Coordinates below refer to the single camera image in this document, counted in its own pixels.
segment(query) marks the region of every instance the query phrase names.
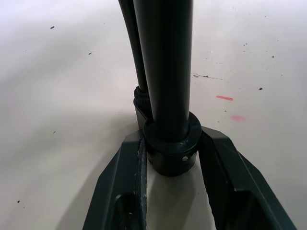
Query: white floor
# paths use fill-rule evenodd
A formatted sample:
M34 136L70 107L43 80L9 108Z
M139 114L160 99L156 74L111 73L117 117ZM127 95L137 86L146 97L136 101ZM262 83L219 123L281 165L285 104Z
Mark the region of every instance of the white floor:
M306 8L302 0L195 0L190 96L202 125L233 140L300 230ZM137 129L119 5L11 0L0 11L0 229L80 230L99 174ZM148 230L214 229L199 165L178 178L148 166L147 193Z

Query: black cylinder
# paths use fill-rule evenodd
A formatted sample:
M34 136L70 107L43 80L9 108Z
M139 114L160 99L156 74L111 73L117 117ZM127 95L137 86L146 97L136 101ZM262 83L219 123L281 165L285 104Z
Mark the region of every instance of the black cylinder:
M189 131L192 0L133 0L157 138Z
M133 0L118 0L118 1L128 31L139 88L142 92L148 92Z

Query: red mark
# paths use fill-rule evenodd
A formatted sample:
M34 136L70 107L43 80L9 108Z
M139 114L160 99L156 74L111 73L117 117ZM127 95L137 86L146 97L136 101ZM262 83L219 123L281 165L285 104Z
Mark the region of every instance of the red mark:
M241 122L241 121L245 121L245 120L246 120L245 117L240 116L240 115L232 115L232 116L231 116L231 119L233 119L234 121L238 121L238 122Z
M233 98L231 98L231 97L224 97L224 96L220 96L220 95L217 95L216 97L221 98L221 99L225 99L225 100L233 101Z

